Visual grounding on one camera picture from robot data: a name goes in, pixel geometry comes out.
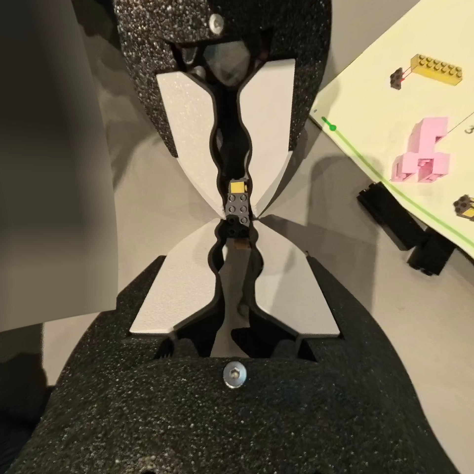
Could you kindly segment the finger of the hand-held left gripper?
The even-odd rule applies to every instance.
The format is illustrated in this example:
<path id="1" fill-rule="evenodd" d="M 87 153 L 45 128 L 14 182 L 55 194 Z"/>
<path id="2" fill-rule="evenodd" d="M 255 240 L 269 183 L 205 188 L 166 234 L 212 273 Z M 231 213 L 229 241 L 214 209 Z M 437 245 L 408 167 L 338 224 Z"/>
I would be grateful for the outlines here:
<path id="1" fill-rule="evenodd" d="M 217 129 L 213 91 L 192 74 L 170 72 L 156 75 L 165 113 L 185 175 L 221 219 L 223 197 L 218 186 L 212 139 Z"/>
<path id="2" fill-rule="evenodd" d="M 264 63 L 239 92 L 240 118 L 250 138 L 250 205 L 258 218 L 274 197 L 293 154 L 290 129 L 295 60 Z"/>

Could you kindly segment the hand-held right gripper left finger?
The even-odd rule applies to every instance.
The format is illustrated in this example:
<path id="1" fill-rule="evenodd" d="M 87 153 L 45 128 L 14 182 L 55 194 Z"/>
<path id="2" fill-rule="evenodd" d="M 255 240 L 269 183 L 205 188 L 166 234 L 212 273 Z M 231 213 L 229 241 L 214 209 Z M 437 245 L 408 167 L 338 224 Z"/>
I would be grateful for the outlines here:
<path id="1" fill-rule="evenodd" d="M 130 333 L 177 333 L 197 322 L 222 294 L 219 271 L 225 262 L 224 221 L 216 218 L 175 245 L 165 257 Z"/>

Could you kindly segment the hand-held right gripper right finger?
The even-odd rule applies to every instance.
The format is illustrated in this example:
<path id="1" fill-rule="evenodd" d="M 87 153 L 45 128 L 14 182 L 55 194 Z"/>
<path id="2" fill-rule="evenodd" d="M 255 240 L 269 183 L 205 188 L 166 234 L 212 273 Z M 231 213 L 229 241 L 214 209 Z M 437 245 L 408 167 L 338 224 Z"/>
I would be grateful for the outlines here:
<path id="1" fill-rule="evenodd" d="M 340 329 L 306 254 L 264 223 L 253 224 L 257 232 L 257 308 L 293 335 L 338 337 Z"/>

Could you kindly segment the long yellow building brick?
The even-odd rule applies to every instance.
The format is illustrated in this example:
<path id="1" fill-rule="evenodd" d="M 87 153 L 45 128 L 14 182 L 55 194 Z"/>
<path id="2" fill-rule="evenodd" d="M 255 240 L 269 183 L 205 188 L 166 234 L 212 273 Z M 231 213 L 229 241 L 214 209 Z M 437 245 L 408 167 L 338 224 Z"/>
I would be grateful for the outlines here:
<path id="1" fill-rule="evenodd" d="M 231 180 L 228 185 L 228 193 L 248 193 L 246 181 Z M 230 238 L 230 239 L 234 240 L 234 248 L 237 250 L 247 250 L 247 249 L 250 249 L 251 247 L 249 237 L 248 238 Z"/>

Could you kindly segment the dark grey square plate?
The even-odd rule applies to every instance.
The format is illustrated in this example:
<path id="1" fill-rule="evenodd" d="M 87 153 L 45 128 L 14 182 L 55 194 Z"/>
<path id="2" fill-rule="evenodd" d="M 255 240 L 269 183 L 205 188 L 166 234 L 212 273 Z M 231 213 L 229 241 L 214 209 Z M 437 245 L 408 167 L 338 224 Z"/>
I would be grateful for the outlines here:
<path id="1" fill-rule="evenodd" d="M 248 193 L 228 193 L 225 214 L 229 224 L 248 228 L 250 224 Z"/>
<path id="2" fill-rule="evenodd" d="M 224 223 L 224 230 L 228 238 L 248 238 L 249 226 L 240 222 L 236 216 L 228 216 Z"/>

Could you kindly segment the pale green instruction booklet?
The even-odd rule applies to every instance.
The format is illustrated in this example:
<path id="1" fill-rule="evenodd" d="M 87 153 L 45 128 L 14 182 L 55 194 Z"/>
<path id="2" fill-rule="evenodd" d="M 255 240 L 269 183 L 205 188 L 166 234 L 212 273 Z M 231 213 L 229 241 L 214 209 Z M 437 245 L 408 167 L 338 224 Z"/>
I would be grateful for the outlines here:
<path id="1" fill-rule="evenodd" d="M 317 95 L 310 113 L 334 143 L 408 212 L 474 255 L 473 221 L 453 202 L 474 190 L 474 2 L 419 1 Z M 447 117 L 436 151 L 451 155 L 433 183 L 391 180 L 412 130 Z"/>

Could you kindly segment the long black brick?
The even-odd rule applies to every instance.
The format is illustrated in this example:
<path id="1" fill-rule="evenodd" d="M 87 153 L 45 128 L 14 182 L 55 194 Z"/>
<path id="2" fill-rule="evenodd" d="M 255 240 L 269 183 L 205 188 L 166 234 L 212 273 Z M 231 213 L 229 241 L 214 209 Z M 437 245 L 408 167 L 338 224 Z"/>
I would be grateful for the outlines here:
<path id="1" fill-rule="evenodd" d="M 425 243 L 423 228 L 382 182 L 363 189 L 357 200 L 400 250 L 409 251 Z"/>

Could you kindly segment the short black brick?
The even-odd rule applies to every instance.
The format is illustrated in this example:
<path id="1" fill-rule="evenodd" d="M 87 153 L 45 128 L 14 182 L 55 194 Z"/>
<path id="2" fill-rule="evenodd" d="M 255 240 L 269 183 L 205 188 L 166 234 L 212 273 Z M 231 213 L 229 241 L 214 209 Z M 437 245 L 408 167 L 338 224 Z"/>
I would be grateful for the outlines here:
<path id="1" fill-rule="evenodd" d="M 439 276 L 456 245 L 432 228 L 426 228 L 420 243 L 414 247 L 408 265 L 426 276 Z"/>

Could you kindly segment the pink brick figure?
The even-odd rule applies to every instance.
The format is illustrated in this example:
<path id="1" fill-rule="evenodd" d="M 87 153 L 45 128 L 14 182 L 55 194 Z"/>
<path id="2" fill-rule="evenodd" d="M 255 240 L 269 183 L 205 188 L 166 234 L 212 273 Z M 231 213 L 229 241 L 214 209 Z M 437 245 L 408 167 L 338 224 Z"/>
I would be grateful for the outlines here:
<path id="1" fill-rule="evenodd" d="M 420 183 L 433 183 L 448 175 L 451 155 L 435 149 L 447 132 L 447 116 L 427 117 L 415 124 L 405 153 L 393 163 L 391 181 L 403 182 L 416 176 Z"/>

